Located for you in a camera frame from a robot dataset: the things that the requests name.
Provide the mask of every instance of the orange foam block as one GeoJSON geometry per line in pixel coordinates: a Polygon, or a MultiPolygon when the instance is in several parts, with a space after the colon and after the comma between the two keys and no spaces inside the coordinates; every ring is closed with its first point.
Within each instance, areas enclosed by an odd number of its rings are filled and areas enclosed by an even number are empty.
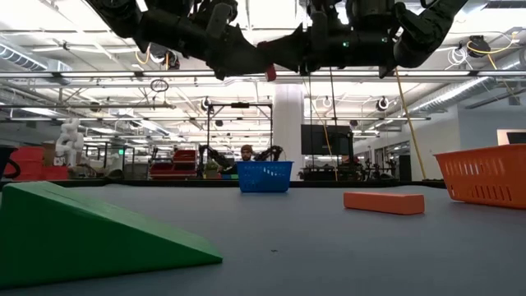
{"type": "Polygon", "coordinates": [[[399,215],[421,214],[425,210],[422,194],[346,192],[344,206],[348,209],[373,210],[399,215]]]}

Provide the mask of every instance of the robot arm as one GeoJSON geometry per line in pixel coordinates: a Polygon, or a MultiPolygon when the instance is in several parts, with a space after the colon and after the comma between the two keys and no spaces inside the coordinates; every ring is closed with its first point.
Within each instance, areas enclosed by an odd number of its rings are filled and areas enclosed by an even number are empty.
{"type": "Polygon", "coordinates": [[[133,38],[143,53],[150,43],[162,45],[185,58],[205,61],[221,80],[263,73],[272,66],[243,37],[239,25],[227,25],[238,14],[235,0],[146,0],[146,12],[139,10],[136,0],[86,1],[115,34],[133,38]]]}
{"type": "Polygon", "coordinates": [[[395,0],[347,0],[348,25],[338,19],[341,0],[311,0],[312,26],[262,43],[272,62],[302,75],[321,67],[378,66],[380,77],[397,66],[419,67],[447,36],[468,0],[435,0],[419,16],[395,0]],[[400,28],[403,34],[396,36],[400,28]]]}
{"type": "Polygon", "coordinates": [[[395,0],[347,0],[348,25],[335,8],[342,0],[311,0],[307,31],[299,26],[257,48],[238,25],[228,25],[238,14],[235,0],[145,0],[149,9],[144,13],[136,0],[86,1],[143,53],[150,43],[162,45],[204,60],[222,80],[267,72],[274,63],[302,75],[321,67],[378,66],[380,78],[397,66],[418,67],[441,45],[468,0],[435,0],[419,16],[395,0]],[[404,32],[397,37],[399,28],[404,32]]]}
{"type": "Polygon", "coordinates": [[[271,148],[254,156],[254,161],[266,161],[271,156],[272,156],[271,160],[278,161],[279,156],[281,155],[282,152],[283,152],[283,148],[281,148],[280,146],[272,146],[271,148]]]}
{"type": "Polygon", "coordinates": [[[208,151],[209,157],[223,168],[226,169],[231,166],[226,157],[224,157],[224,155],[221,155],[216,149],[208,145],[199,146],[199,165],[197,167],[197,177],[202,177],[203,173],[205,172],[205,151],[208,151]]]}

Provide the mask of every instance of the blue basket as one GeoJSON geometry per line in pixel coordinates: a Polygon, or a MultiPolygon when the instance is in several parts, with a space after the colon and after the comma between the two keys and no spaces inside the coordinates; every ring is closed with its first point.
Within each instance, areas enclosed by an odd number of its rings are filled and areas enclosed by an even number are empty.
{"type": "Polygon", "coordinates": [[[238,161],[242,192],[286,192],[290,185],[292,161],[238,161]]]}

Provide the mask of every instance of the man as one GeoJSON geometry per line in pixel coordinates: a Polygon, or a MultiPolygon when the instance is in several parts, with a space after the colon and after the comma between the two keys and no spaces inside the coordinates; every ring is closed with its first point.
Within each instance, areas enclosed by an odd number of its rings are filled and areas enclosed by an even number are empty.
{"type": "Polygon", "coordinates": [[[254,153],[254,151],[252,150],[252,146],[243,145],[243,147],[241,147],[241,159],[243,161],[251,161],[252,153],[254,153]]]}
{"type": "MultiPolygon", "coordinates": [[[[252,150],[252,146],[243,145],[243,147],[241,147],[242,161],[251,161],[253,153],[254,151],[252,150]]],[[[228,168],[228,169],[224,169],[223,167],[219,166],[218,171],[222,174],[238,174],[238,167],[236,164],[234,164],[233,167],[228,168]]]]}

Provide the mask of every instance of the column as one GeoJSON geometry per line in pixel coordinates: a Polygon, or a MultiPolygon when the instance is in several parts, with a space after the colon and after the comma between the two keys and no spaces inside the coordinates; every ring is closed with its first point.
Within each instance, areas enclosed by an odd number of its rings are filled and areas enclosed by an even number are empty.
{"type": "Polygon", "coordinates": [[[280,160],[293,161],[291,181],[297,181],[304,166],[302,155],[303,88],[301,85],[276,85],[274,96],[274,145],[284,153],[280,160]]]}

